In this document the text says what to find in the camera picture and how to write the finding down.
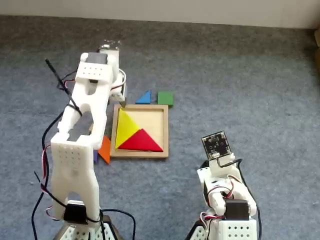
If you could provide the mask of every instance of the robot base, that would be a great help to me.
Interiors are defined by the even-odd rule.
[[[104,235],[106,240],[123,240],[116,227],[111,223],[109,216],[103,216]],[[101,226],[99,225],[93,232],[94,237],[89,238],[89,232],[83,232],[76,226],[65,224],[54,237],[53,240],[103,240]]]
[[[257,222],[254,219],[212,221],[209,234],[208,237],[197,221],[185,240],[257,240]]]

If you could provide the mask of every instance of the red triangle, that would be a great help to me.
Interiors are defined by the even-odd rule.
[[[163,152],[162,148],[149,136],[144,129],[138,130],[124,143],[122,143],[118,149]]]

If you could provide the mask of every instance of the wall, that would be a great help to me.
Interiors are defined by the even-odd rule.
[[[0,14],[316,28],[320,0],[2,0]]]

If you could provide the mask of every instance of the gray carpet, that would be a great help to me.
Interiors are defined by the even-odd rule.
[[[311,31],[51,17],[0,16],[0,23],[1,239],[33,239],[41,136],[68,102],[44,59],[66,74],[103,39],[122,41],[129,103],[152,89],[154,102],[157,91],[173,91],[175,105],[167,160],[95,166],[101,207],[132,213],[138,240],[183,240],[206,209],[196,172],[206,159],[200,138],[225,130],[245,159],[264,239],[319,239],[320,83]],[[50,203],[46,197],[36,213],[40,240],[61,226],[43,211]],[[131,220],[111,217],[130,239]]]

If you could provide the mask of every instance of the white robotic arm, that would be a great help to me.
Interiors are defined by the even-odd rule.
[[[50,141],[53,159],[51,193],[65,205],[53,200],[54,217],[76,226],[84,236],[91,232],[91,239],[94,239],[93,232],[101,218],[93,150],[102,145],[109,98],[124,107],[126,91],[126,75],[119,69],[116,42],[101,46],[99,52],[83,53],[76,72],[72,101],[65,107],[58,123],[59,132]],[[85,112],[92,115],[91,133],[70,141],[69,131]],[[82,201],[68,200],[70,193],[78,194]]]
[[[202,143],[208,160],[197,173],[209,209],[200,214],[186,240],[257,240],[252,218],[257,205],[237,166],[242,160],[231,152],[223,131],[203,137]]]

